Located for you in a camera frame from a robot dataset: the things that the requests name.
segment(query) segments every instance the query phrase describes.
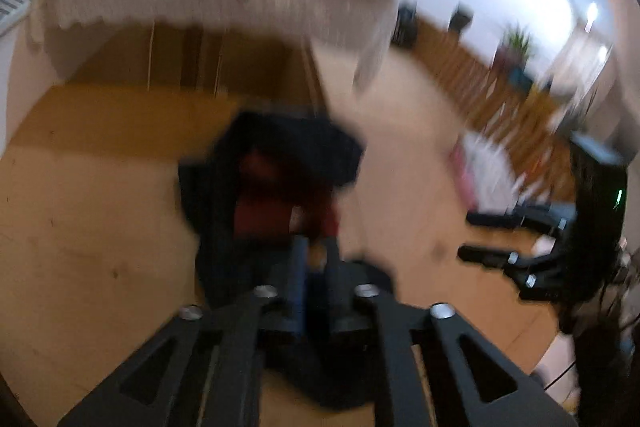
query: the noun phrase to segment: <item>triangular cutout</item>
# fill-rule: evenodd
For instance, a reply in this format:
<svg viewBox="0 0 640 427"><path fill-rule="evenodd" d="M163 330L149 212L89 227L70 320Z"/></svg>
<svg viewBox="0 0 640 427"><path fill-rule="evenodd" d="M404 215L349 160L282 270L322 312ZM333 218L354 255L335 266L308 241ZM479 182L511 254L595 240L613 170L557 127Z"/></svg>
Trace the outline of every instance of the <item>triangular cutout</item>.
<svg viewBox="0 0 640 427"><path fill-rule="evenodd" d="M468 335L458 341L466 363L471 369L480 400L490 403L517 391L516 381L495 363Z"/></svg>
<svg viewBox="0 0 640 427"><path fill-rule="evenodd" d="M120 386L120 392L144 405L151 405L158 395L176 346L175 339L166 341L140 365Z"/></svg>

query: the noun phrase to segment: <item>ceiling light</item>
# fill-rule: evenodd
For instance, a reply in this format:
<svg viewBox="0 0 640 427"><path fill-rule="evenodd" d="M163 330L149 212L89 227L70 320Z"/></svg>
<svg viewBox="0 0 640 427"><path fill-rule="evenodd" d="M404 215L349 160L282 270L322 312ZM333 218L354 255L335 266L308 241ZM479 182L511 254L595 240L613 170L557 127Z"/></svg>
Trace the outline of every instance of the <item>ceiling light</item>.
<svg viewBox="0 0 640 427"><path fill-rule="evenodd" d="M598 59L601 62L607 61L607 55L609 55L609 49L606 46L601 46L598 50Z"/></svg>
<svg viewBox="0 0 640 427"><path fill-rule="evenodd" d="M594 2L589 4L587 8L587 25L584 27L584 31L589 33L591 31L591 27L593 26L594 20L598 18L598 5Z"/></svg>

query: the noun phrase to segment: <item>wooden table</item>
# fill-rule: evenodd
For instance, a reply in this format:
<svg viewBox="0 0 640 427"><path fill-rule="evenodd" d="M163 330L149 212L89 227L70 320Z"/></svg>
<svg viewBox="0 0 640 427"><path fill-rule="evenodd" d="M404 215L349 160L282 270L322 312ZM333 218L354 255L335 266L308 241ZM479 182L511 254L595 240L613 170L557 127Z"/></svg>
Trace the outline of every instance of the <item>wooden table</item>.
<svg viewBox="0 0 640 427"><path fill-rule="evenodd" d="M367 141L358 182L340 197L344 253L364 249L392 266L403 301L452 302L531 369L555 334L548 308L519 304L499 275L455 259L471 239L532 242L465 225L446 164L456 115L403 55L392 52L358 98L354 63L317 53L332 114ZM0 371L40 427L193 301L197 239L177 202L177 159L202 153L239 105L168 89L54 87L0 159ZM372 412L327 413L267 376L262 425L296 424L372 425Z"/></svg>

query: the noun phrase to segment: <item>screw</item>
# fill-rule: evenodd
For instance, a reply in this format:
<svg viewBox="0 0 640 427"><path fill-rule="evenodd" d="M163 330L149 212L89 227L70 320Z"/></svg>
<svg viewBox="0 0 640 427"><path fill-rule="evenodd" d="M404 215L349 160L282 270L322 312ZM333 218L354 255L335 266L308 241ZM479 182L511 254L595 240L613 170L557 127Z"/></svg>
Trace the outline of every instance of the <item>screw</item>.
<svg viewBox="0 0 640 427"><path fill-rule="evenodd" d="M262 284L254 288L254 295L260 299L271 299L278 295L278 291L273 286Z"/></svg>
<svg viewBox="0 0 640 427"><path fill-rule="evenodd" d="M355 294L358 297L375 297L380 294L380 290L375 284L359 284L356 286Z"/></svg>
<svg viewBox="0 0 640 427"><path fill-rule="evenodd" d="M184 321L199 321L202 318L202 310L197 306L183 306L178 311L178 316Z"/></svg>
<svg viewBox="0 0 640 427"><path fill-rule="evenodd" d="M453 315L456 314L452 306L446 303L434 304L431 307L430 311L431 311L431 316L437 319L448 319L449 317L453 317Z"/></svg>

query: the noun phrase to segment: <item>pink object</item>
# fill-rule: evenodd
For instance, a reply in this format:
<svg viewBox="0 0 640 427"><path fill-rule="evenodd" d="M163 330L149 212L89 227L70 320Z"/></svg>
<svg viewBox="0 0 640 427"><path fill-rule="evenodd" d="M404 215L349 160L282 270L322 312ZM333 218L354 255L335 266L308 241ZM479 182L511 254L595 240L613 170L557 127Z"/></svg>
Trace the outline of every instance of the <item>pink object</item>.
<svg viewBox="0 0 640 427"><path fill-rule="evenodd" d="M476 185L471 172L466 167L465 150L460 140L456 142L449 154L449 163L453 167L453 180L458 197L460 197L467 210L477 210Z"/></svg>

